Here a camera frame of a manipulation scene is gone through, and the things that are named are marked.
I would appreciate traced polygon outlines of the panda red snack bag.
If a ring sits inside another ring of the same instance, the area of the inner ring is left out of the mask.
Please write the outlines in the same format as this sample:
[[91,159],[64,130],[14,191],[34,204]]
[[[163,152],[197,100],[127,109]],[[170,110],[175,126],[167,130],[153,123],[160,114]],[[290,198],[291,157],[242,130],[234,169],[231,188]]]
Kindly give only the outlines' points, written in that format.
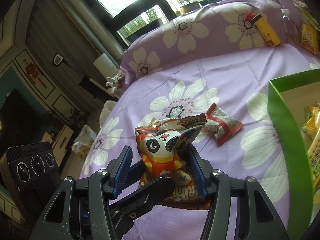
[[187,164],[187,150],[193,145],[202,126],[182,129],[135,128],[138,153],[145,165],[139,187],[159,176],[170,177],[175,183],[173,193],[160,202],[162,206],[185,210],[208,210],[209,200],[197,192]]

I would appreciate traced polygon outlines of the soda cracker pack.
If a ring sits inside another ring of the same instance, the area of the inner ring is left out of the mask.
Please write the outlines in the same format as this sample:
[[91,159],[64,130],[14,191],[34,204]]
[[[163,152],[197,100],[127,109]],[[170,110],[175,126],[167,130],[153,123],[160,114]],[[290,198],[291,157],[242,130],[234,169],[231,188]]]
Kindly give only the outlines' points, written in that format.
[[319,134],[318,129],[311,146],[308,150],[308,156],[310,159],[311,181],[313,192],[316,193],[319,189],[319,168],[320,168],[320,149],[319,149]]

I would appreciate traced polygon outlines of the green yellow corn snack bag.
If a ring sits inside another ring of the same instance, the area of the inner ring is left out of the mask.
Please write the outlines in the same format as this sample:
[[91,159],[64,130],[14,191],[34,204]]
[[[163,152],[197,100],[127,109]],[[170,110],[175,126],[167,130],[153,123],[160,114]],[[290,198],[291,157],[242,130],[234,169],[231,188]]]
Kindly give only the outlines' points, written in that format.
[[302,130],[310,139],[314,139],[319,130],[319,103],[315,101],[313,106],[307,106],[305,114],[306,123]]

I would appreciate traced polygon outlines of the brown strip snack packet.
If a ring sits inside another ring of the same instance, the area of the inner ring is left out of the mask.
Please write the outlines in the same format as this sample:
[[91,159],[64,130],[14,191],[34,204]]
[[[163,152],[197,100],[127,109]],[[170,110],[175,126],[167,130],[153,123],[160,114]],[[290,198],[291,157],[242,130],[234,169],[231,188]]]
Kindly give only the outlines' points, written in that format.
[[203,126],[206,122],[206,115],[202,113],[194,116],[187,116],[185,118],[166,118],[161,120],[153,118],[148,126],[159,131],[164,131],[170,129],[191,128],[198,125]]

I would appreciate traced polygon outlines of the red white seed packet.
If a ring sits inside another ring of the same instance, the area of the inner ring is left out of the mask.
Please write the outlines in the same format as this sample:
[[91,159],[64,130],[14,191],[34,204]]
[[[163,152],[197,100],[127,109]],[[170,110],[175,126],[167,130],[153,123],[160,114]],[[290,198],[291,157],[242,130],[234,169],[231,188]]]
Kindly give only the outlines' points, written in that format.
[[209,107],[206,119],[204,128],[213,133],[219,147],[229,141],[244,126],[242,122],[218,107],[216,103]]

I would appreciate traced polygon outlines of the green white cardboard box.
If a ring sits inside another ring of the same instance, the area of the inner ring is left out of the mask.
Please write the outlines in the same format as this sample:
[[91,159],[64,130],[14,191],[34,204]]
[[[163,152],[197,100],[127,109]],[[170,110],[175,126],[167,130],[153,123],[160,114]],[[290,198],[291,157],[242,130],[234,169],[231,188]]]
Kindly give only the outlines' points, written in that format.
[[306,107],[315,102],[319,102],[319,69],[269,81],[267,110],[280,140],[289,178],[290,239],[301,239],[311,222],[314,186],[308,149],[312,141],[302,127]]

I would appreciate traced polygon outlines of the purple floral sheet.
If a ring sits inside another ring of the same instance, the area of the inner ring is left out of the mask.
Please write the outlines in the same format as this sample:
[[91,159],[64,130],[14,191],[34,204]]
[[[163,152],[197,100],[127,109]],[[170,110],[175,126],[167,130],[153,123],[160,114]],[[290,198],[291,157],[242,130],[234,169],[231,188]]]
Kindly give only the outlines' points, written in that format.
[[[319,69],[319,58],[285,40],[283,14],[302,16],[291,0],[225,0],[180,16],[133,43],[121,62],[127,89],[101,125],[85,164],[88,177],[126,145],[140,160],[135,128],[155,118],[185,118],[218,107],[243,123],[222,146],[203,129],[194,146],[230,177],[255,177],[286,229],[290,211],[286,161],[267,110],[269,81]],[[281,39],[269,47],[247,14],[261,14]]]

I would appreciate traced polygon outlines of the potted plant on sill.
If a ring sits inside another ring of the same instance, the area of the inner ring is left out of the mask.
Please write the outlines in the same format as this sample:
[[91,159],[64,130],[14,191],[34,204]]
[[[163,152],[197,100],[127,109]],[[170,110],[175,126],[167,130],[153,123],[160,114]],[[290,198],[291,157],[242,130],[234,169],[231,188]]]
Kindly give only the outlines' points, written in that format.
[[202,5],[198,0],[176,0],[176,1],[181,6],[180,13],[182,15],[202,8]]

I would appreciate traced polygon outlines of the yellow bear bottle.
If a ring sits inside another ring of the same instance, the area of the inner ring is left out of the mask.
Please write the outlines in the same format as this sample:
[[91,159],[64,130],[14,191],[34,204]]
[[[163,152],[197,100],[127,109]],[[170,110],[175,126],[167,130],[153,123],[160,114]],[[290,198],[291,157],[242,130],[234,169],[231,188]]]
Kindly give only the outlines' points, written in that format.
[[268,44],[269,47],[276,47],[281,44],[281,39],[274,29],[268,24],[267,20],[261,14],[253,15],[251,13],[246,15],[246,20],[251,22],[259,30],[260,35]]

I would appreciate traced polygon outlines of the yellow drink carton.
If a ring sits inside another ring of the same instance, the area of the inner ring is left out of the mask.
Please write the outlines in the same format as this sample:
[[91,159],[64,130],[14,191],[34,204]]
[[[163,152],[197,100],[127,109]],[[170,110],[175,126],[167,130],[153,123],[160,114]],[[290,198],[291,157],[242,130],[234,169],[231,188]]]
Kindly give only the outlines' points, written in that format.
[[317,55],[319,53],[317,30],[303,23],[301,34],[301,47],[303,47],[313,55]]

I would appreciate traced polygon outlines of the clear water bottle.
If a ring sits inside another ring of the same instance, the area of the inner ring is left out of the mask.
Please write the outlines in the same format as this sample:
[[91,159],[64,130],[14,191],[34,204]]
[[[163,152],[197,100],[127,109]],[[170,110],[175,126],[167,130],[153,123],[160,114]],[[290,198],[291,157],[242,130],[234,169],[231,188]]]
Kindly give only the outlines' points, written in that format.
[[291,18],[290,11],[288,9],[282,8],[281,13],[283,14],[283,28],[287,43],[294,47],[298,47],[299,32]]

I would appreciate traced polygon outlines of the folded pink yellow blankets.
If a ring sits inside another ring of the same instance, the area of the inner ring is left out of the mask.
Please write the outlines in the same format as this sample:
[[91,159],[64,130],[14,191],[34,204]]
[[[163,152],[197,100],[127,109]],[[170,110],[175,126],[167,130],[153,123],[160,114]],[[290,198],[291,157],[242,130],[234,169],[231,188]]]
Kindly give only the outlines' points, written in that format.
[[319,24],[303,0],[291,0],[302,13],[302,22],[319,31]]

